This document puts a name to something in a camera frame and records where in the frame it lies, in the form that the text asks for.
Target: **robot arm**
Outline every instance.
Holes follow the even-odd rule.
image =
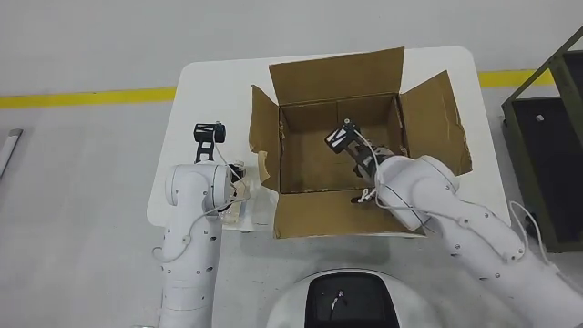
[[[197,125],[194,136],[196,163],[175,166],[166,179],[166,199],[175,208],[157,258],[164,274],[159,328],[210,328],[222,234],[219,211],[232,203],[233,171],[243,174],[213,161],[214,142],[225,139],[220,123]]]
[[[354,141],[356,148],[351,147]],[[428,236],[440,237],[452,258],[533,326],[572,328],[583,323],[583,297],[559,276],[558,268],[529,251],[486,207],[457,198],[459,183],[439,160],[391,156],[368,144],[350,120],[326,142],[337,153],[351,150],[356,171],[374,182],[376,190],[369,195],[379,207],[410,231],[435,229]]]

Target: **green metal frame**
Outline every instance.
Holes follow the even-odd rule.
[[[565,104],[573,129],[577,133],[579,142],[583,145],[583,94],[580,93],[570,75],[563,57],[582,36],[583,26],[502,104],[502,110],[505,115],[502,129],[506,146],[512,159],[512,165],[517,175],[520,192],[526,205],[536,213],[538,225],[542,230],[547,249],[553,252],[583,251],[583,241],[564,243],[557,240],[555,227],[551,222],[547,205],[538,186],[537,176],[528,155],[527,145],[518,125],[517,114],[513,104],[515,102],[530,101],[531,99],[519,99],[518,97],[549,69],[555,79],[555,84],[563,104]]]

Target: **cardboard box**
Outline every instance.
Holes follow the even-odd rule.
[[[399,94],[404,48],[270,66],[279,105],[252,87],[249,141],[261,184],[279,192],[276,238],[407,231],[374,203],[353,159],[324,138],[350,118],[374,145],[411,158],[430,155],[456,175],[471,170],[449,76]]]

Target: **metal rack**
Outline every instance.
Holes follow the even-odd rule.
[[[502,104],[520,191],[554,252],[583,251],[583,51],[569,51],[582,36],[583,26]],[[560,97],[518,98],[547,70]]]

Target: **gray floor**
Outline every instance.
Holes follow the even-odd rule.
[[[510,91],[483,94],[506,195],[520,200],[499,128]],[[162,232],[148,223],[146,205],[169,110],[169,103],[0,110],[0,138],[13,127],[26,131],[0,182],[0,326],[157,323],[161,275],[149,251]],[[266,232],[226,231],[214,323],[262,327],[274,297],[294,281],[365,267],[418,289],[447,327],[523,326],[445,256],[438,241],[276,241]],[[553,260],[583,282],[583,254]]]

